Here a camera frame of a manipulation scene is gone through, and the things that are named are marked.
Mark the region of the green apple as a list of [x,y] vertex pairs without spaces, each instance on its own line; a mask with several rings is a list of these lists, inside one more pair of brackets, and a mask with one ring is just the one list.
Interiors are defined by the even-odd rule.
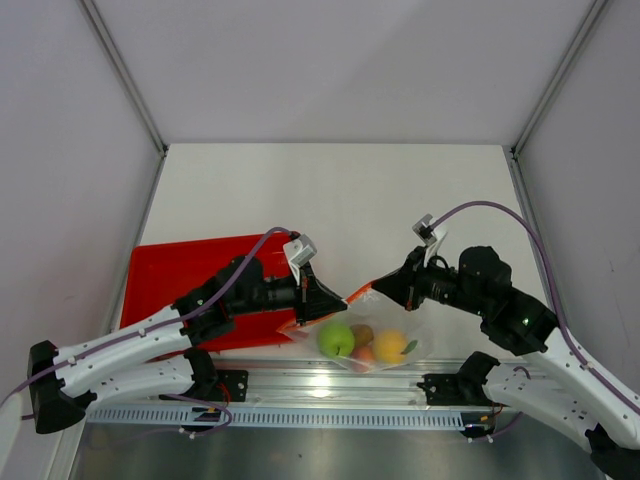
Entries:
[[319,351],[328,358],[347,357],[355,348],[355,336],[343,323],[329,323],[316,336]]

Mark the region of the clear zip bag orange zipper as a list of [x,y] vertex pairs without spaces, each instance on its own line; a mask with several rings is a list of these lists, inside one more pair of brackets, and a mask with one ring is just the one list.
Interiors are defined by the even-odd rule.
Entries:
[[346,310],[279,332],[306,351],[358,374],[369,374],[428,358],[434,334],[428,322],[366,284],[347,299]]

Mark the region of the brown kiwi fruit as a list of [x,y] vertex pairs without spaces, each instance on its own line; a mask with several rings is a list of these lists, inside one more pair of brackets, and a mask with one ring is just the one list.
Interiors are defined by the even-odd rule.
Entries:
[[356,348],[368,346],[374,339],[374,330],[366,324],[355,324],[350,327]]

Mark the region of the orange peach with leaf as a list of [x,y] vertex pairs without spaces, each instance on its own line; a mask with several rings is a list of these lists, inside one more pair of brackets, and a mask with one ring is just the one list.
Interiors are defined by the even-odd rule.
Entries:
[[397,329],[383,329],[375,333],[372,349],[378,363],[399,365],[405,362],[407,336]]

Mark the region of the small orange peach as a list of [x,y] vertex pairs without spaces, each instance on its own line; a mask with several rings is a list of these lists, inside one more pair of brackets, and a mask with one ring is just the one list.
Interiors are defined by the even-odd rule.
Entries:
[[356,347],[350,355],[351,365],[356,372],[368,372],[376,365],[376,358],[370,346]]

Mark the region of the red plastic tray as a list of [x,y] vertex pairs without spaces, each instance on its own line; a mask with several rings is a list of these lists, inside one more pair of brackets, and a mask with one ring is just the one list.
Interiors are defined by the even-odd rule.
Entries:
[[[234,258],[245,255],[257,235],[139,246],[131,254],[119,326],[128,327],[202,285]],[[240,316],[228,334],[200,347],[209,352],[289,344],[279,332],[291,310]]]

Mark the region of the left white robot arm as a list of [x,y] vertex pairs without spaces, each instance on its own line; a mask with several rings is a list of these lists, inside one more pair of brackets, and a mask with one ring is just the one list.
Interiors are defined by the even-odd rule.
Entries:
[[238,317],[290,311],[297,324],[346,310],[310,264],[267,277],[257,258],[240,256],[203,285],[126,328],[86,343],[50,341],[29,352],[35,430],[65,430],[96,408],[149,396],[204,400],[219,375],[204,343],[230,333]]

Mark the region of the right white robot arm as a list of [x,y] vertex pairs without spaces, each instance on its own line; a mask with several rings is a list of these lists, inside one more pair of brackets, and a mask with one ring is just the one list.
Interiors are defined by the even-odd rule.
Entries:
[[609,478],[638,478],[638,394],[619,382],[603,386],[595,359],[548,307],[512,285],[510,266],[492,248],[467,248],[453,268],[417,247],[371,287],[408,311],[432,300],[478,315],[492,343],[543,375],[534,379],[525,368],[474,352],[454,374],[424,375],[418,386],[428,404],[517,409],[575,442]]

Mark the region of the aluminium front rail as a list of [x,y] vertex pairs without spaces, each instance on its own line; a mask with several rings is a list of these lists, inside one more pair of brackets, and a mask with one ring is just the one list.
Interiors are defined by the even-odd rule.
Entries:
[[[61,391],[91,411],[110,403],[169,396],[187,392],[196,383],[213,383],[217,371],[209,355],[183,356],[151,362],[116,372],[100,372],[95,365],[72,366],[58,375]],[[294,407],[319,405],[401,406],[424,402],[420,381],[410,371],[356,374],[346,370],[249,370],[246,400],[242,404]]]

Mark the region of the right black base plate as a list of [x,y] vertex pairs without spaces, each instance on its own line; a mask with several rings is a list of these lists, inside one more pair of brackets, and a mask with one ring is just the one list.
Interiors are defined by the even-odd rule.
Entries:
[[429,406],[505,406],[484,392],[486,383],[484,377],[432,373],[423,375],[416,387],[423,391]]

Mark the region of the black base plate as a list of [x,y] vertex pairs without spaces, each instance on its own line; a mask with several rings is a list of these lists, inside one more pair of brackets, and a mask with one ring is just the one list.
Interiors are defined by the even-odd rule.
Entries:
[[217,371],[216,380],[211,383],[196,383],[181,396],[212,402],[244,402],[248,390],[247,370],[223,369]]
[[484,392],[486,383],[484,377],[432,373],[423,375],[416,387],[423,391],[429,406],[505,406]]

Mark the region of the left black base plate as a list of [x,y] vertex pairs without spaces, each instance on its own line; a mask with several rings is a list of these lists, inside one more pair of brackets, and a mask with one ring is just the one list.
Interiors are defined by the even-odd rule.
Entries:
[[181,396],[212,402],[244,402],[248,390],[247,370],[223,369],[217,371],[216,380],[211,383],[196,383]]

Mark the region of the right aluminium frame post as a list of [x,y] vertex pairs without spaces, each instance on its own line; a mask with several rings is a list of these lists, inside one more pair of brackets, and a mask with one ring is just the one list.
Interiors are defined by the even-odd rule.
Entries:
[[546,81],[533,109],[527,116],[523,127],[520,129],[510,148],[511,156],[515,161],[519,160],[533,134],[552,109],[556,98],[562,91],[572,70],[577,65],[581,55],[584,53],[612,4],[613,1],[610,0],[594,0],[589,2],[586,13],[582,16],[574,33],[571,35],[551,76]]

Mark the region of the aluminium frame post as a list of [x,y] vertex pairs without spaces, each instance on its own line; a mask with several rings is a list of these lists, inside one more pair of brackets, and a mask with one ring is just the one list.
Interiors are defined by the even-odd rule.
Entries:
[[519,160],[533,134],[552,109],[556,98],[562,91],[572,70],[577,65],[581,55],[584,53],[612,4],[613,1],[610,0],[594,0],[589,2],[586,13],[582,16],[574,33],[571,35],[551,76],[546,81],[533,109],[527,116],[523,127],[520,129],[510,148],[511,156],[515,161]]
[[155,151],[163,157],[168,150],[166,142],[154,121],[151,112],[133,78],[126,61],[116,44],[107,22],[96,1],[78,0],[77,5],[84,15],[103,54],[109,63],[134,114],[140,121]]

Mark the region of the left aluminium frame post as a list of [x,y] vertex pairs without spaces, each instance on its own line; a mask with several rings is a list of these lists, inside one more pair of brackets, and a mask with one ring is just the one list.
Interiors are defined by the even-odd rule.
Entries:
[[116,44],[107,22],[96,1],[78,0],[77,5],[84,15],[103,54],[109,63],[134,114],[140,121],[155,151],[163,157],[168,150],[166,142],[154,121],[151,112],[133,78],[126,61]]

